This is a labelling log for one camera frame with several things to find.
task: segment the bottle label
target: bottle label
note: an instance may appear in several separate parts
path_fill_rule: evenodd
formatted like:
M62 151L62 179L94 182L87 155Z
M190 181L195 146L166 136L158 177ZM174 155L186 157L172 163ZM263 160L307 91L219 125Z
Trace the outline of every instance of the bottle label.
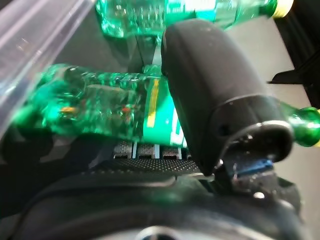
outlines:
M165 22L167 25L178 21L201 18L215 20L216 0L166 0Z
M149 86L142 140L146 143L187 147L168 82L165 79L156 78Z

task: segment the bottle neck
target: bottle neck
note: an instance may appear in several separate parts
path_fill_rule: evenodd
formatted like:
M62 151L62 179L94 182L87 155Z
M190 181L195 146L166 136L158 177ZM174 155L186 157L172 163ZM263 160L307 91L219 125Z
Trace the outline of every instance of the bottle neck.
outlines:
M256 0L254 2L260 6L259 11L261 15L272 17L275 14L278 0Z

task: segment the black plastic part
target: black plastic part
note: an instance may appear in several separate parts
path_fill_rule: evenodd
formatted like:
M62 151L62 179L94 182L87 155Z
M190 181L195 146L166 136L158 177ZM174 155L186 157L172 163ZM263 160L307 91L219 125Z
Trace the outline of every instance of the black plastic part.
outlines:
M271 83L303 84L310 103L320 108L320 1L294 0L284 18L275 20L295 70L277 74Z
M137 182L139 178L132 176L132 180ZM87 240L150 226L168 226L221 239L247 239L237 236L249 229L275 240L309 239L295 210L281 201L214 196L190 177L178 177L175 184L162 187L128 184L114 188L108 181L111 187L69 186L63 191L54 191L53 187L50 194L38 196L22 214L12 239ZM234 238L224 238L225 233ZM257 235L248 239L253 238L259 239Z
M188 148L204 175L243 135L273 132L280 154L272 160L289 154L293 137L285 117L226 33L204 20L176 23L163 35L161 55Z
M303 84L296 70L277 73L269 84Z

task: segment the gray surface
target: gray surface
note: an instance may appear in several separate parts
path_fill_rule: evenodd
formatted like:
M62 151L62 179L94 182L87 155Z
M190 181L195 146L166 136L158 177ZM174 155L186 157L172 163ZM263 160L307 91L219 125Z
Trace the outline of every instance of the gray surface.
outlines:
M294 69L272 19L260 18L232 28L229 35L241 46L264 81ZM310 106L302 85L268 85L270 93L297 108ZM282 178L297 184L303 198L302 216L315 239L320 237L320 148L294 145L290 156L275 165Z
M136 38L106 38L92 9L58 55L55 63L64 63L103 72L127 72L136 59Z

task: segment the green plastic bottle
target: green plastic bottle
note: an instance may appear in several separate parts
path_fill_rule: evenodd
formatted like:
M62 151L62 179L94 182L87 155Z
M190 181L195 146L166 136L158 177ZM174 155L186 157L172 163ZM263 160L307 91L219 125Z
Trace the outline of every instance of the green plastic bottle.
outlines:
M200 18L228 28L259 16L284 17L294 0L98 0L104 34L162 36L178 21Z
M298 109L283 102L280 105L293 128L295 142L303 147L320 147L320 110Z
M161 67L102 73L51 66L13 122L59 135L95 133L140 143L187 147Z

